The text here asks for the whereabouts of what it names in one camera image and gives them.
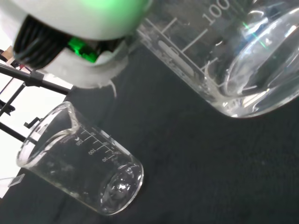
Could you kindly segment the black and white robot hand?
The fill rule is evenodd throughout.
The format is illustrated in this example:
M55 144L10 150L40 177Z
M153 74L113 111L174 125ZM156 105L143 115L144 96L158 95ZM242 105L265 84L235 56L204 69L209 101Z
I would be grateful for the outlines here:
M112 85L151 0L3 0L0 26L20 64L83 89Z

